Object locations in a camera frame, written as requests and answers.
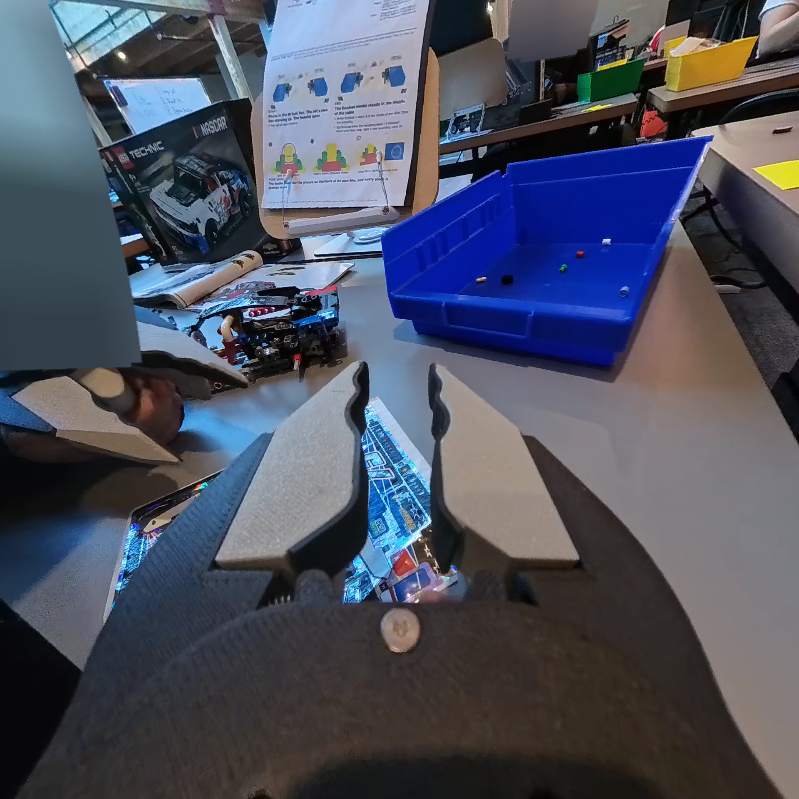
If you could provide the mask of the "brown-edged work table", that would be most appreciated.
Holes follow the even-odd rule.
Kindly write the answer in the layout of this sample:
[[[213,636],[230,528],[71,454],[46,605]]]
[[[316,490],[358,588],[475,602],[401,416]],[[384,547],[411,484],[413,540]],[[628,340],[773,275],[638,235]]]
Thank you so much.
[[[673,91],[664,85],[649,90],[646,101],[661,114],[680,114],[706,105],[732,102],[798,86],[797,62],[780,63],[775,69],[743,74],[729,82],[706,85],[683,91]]]
[[[623,121],[631,117],[638,107],[638,94],[625,94],[607,98],[598,103],[572,103],[557,107],[549,118],[529,124],[515,124],[503,128],[494,127],[478,134],[469,134],[457,141],[441,139],[439,143],[439,165],[449,166],[462,161],[471,161],[472,150],[503,144],[563,129],[587,127],[600,123]]]

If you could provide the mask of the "yellow plastic bin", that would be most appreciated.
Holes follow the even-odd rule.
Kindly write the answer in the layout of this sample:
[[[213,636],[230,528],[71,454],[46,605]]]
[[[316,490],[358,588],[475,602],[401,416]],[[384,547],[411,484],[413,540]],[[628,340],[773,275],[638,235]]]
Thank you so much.
[[[753,53],[757,36],[721,42],[679,37],[664,45],[665,87],[675,93],[738,79]]]

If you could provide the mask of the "black chair back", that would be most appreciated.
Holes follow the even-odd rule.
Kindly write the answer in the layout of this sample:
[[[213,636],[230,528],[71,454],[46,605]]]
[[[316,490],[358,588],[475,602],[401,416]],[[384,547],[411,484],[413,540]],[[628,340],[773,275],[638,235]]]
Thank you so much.
[[[751,97],[727,111],[718,125],[798,111],[799,89],[783,89]]]

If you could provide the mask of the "green plastic bin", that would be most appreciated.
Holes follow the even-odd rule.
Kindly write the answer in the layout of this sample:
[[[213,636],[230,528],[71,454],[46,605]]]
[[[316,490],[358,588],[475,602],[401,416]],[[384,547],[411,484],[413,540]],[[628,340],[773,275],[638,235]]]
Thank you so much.
[[[578,76],[577,97],[581,103],[598,103],[608,98],[634,94],[643,74],[645,60],[637,58],[605,65]]]

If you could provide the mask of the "partly built toy car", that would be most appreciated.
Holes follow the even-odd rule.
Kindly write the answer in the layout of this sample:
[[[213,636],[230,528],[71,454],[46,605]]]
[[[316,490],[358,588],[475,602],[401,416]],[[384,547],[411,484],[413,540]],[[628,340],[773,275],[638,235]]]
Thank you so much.
[[[253,385],[345,357],[337,287],[260,291],[216,304],[182,329]]]

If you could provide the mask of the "blue plastic bin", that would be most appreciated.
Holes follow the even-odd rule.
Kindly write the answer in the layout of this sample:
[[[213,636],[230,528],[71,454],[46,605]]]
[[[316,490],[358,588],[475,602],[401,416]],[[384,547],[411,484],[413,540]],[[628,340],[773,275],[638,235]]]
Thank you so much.
[[[382,236],[394,317],[424,335],[611,367],[711,142],[511,163],[436,202]]]

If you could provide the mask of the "grey table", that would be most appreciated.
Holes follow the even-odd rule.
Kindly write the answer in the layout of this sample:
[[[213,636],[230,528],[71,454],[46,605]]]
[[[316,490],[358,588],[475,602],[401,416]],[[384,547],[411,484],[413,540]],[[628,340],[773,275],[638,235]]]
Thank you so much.
[[[798,292],[798,190],[780,188],[758,168],[797,161],[798,113],[699,129],[713,136],[699,179],[742,244],[767,263],[777,285]]]

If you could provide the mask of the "person's left hand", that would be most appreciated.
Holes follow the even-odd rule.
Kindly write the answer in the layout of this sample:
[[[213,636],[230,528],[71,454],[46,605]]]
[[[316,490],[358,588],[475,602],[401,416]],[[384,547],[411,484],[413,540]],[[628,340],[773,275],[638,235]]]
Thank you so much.
[[[185,419],[184,402],[165,378],[123,369],[122,377],[135,394],[132,408],[122,416],[161,446],[171,445]]]

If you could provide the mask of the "black toy car box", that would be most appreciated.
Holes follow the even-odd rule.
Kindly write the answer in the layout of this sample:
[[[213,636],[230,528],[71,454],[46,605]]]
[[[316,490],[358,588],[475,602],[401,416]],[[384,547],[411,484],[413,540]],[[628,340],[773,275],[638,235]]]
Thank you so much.
[[[99,150],[110,185],[165,271],[245,250],[269,263],[299,248],[261,224],[251,117],[249,100],[218,102]]]

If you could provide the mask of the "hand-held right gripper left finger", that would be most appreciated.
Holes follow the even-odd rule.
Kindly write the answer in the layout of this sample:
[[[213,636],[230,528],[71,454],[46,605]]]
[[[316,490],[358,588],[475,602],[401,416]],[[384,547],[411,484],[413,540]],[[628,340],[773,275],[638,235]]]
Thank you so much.
[[[216,554],[219,568],[333,578],[361,552],[369,377],[365,361],[351,363],[276,428]]]

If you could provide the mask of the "grey desk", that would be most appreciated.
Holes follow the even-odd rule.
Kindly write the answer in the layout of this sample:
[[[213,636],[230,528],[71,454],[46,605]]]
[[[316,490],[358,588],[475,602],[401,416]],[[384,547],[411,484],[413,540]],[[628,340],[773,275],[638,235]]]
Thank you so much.
[[[623,521],[671,584],[725,701],[785,797],[797,797],[797,442],[681,226],[621,366],[609,372],[416,335],[381,261],[340,289],[349,355],[428,463],[431,363],[533,435]],[[2,599],[83,667],[104,624],[130,512],[224,468],[338,371],[191,404],[181,462],[92,464],[2,488]]]

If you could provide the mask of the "toy car instruction booklet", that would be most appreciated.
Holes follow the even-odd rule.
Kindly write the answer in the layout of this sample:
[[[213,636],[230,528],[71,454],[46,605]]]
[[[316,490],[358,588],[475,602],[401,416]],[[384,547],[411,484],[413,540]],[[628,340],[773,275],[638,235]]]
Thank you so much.
[[[148,288],[132,288],[134,304],[144,308],[205,310],[242,296],[297,288],[321,290],[336,284],[354,261],[266,265],[254,251],[214,264],[196,265]]]

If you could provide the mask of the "holographic sticker sheet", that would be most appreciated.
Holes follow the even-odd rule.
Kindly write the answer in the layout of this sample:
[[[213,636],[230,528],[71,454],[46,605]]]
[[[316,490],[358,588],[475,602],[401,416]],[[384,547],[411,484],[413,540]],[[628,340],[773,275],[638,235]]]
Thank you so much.
[[[432,469],[381,400],[370,400],[365,418],[367,542],[345,571],[343,601],[418,603],[430,595],[460,596],[464,585],[457,569],[442,571],[432,553]],[[105,615],[167,527],[217,476],[200,478],[132,512]]]

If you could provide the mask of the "yellow sticky note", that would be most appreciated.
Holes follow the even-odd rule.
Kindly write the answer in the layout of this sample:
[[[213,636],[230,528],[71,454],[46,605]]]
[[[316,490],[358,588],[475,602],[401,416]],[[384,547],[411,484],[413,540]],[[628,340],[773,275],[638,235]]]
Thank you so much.
[[[754,168],[754,172],[781,191],[798,189],[799,161],[783,161]]]

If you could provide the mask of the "whiteboard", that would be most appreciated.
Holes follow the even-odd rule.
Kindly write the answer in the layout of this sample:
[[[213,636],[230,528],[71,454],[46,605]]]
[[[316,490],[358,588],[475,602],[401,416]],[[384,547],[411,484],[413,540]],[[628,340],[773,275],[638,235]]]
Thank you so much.
[[[145,133],[212,104],[198,77],[107,78],[103,85],[131,134]]]

